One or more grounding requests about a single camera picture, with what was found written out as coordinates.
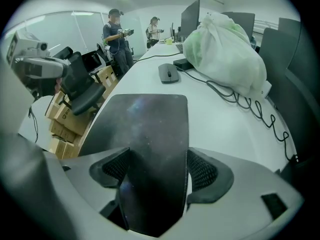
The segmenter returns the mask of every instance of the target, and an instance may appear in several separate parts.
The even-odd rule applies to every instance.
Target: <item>dark t-shirt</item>
[[[103,39],[106,39],[107,37],[114,36],[120,33],[119,30],[122,30],[121,25],[114,24],[112,22],[108,22],[103,26]],[[116,53],[118,49],[124,49],[126,47],[125,39],[117,38],[112,41],[108,41],[108,44],[110,45],[110,52]]]

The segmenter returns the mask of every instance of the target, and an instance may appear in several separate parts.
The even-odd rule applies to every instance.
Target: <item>black cap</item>
[[[109,11],[109,15],[108,15],[108,17],[110,18],[110,15],[112,15],[112,14],[119,14],[119,16],[120,16],[120,11],[118,10],[118,9],[111,9],[110,11]]]

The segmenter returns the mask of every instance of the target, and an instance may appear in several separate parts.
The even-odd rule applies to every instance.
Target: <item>black adapter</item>
[[[179,69],[182,69],[183,71],[195,68],[186,58],[175,60],[173,62],[173,65],[177,66]]]

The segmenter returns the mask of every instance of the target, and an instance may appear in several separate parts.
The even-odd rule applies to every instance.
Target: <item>white shirt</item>
[[[148,30],[149,30],[149,33],[156,31],[156,33],[151,34],[151,39],[159,40],[157,25],[149,24]]]

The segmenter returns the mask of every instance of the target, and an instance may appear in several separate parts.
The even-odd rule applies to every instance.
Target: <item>woman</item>
[[[151,47],[159,42],[159,37],[160,37],[159,33],[163,33],[164,32],[164,30],[158,29],[158,27],[157,27],[158,20],[159,20],[159,18],[153,17],[150,20],[150,25],[148,27],[148,32],[149,32],[149,38],[148,39],[150,40]]]

